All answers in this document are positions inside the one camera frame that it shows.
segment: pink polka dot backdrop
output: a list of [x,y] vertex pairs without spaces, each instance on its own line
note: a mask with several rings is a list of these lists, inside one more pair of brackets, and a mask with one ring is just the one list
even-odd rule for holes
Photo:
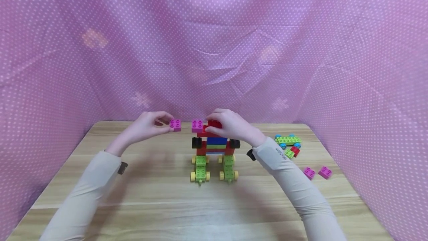
[[428,0],[0,0],[0,66],[0,240],[97,121],[215,107],[306,123],[428,240]]

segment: beige sleeve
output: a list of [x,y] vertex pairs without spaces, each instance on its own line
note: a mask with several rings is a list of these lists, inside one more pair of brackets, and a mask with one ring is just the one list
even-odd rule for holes
[[84,240],[98,204],[112,186],[120,165],[119,157],[104,151],[99,152],[56,211],[40,240]]
[[309,241],[346,241],[329,203],[273,139],[267,138],[253,148],[253,155],[290,199],[302,218]]

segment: green lego brick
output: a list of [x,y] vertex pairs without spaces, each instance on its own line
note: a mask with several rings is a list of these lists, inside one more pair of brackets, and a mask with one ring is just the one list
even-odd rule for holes
[[225,166],[223,168],[223,172],[224,172],[224,180],[225,181],[229,181],[229,180],[234,180],[235,179],[235,172],[233,171],[232,166]]
[[207,149],[226,149],[226,145],[207,144]]
[[292,158],[293,158],[293,156],[294,156],[294,152],[293,152],[292,150],[290,150],[290,149],[285,150],[285,151],[284,151],[284,154],[285,154],[289,159],[292,159]]
[[233,166],[235,164],[235,160],[233,155],[226,155],[223,157],[223,166]]
[[196,156],[196,165],[197,166],[204,166],[207,164],[207,159],[204,155],[197,155]]
[[207,173],[205,171],[205,166],[196,166],[196,178],[195,181],[199,182],[199,181],[205,181],[206,177],[207,177]]
[[302,142],[302,140],[299,137],[290,137],[290,136],[277,137],[275,141],[278,144],[285,143],[286,145],[293,145],[296,142]]

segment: hand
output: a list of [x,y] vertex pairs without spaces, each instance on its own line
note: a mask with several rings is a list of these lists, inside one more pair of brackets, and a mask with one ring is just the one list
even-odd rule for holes
[[253,147],[262,145],[266,140],[266,136],[258,128],[250,125],[239,114],[229,109],[217,108],[207,117],[207,120],[217,120],[223,128],[208,126],[205,131],[223,138],[243,140]]
[[122,156],[126,148],[133,143],[141,142],[151,137],[174,131],[169,121],[174,117],[165,112],[144,112],[131,125],[129,125],[105,150],[107,153]]

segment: lego tower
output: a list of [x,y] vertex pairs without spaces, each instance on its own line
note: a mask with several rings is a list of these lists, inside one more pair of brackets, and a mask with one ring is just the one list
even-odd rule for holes
[[218,121],[209,120],[208,125],[203,125],[202,120],[192,121],[192,132],[197,136],[192,138],[192,149],[196,149],[196,155],[192,156],[192,164],[195,165],[195,171],[192,171],[190,180],[199,182],[209,181],[210,172],[206,171],[206,165],[209,163],[210,154],[220,154],[217,162],[223,164],[223,170],[220,171],[220,180],[228,181],[238,179],[238,171],[233,170],[235,163],[235,156],[233,155],[235,149],[240,148],[240,142],[236,139],[220,137],[205,131],[208,126],[215,128],[222,128]]

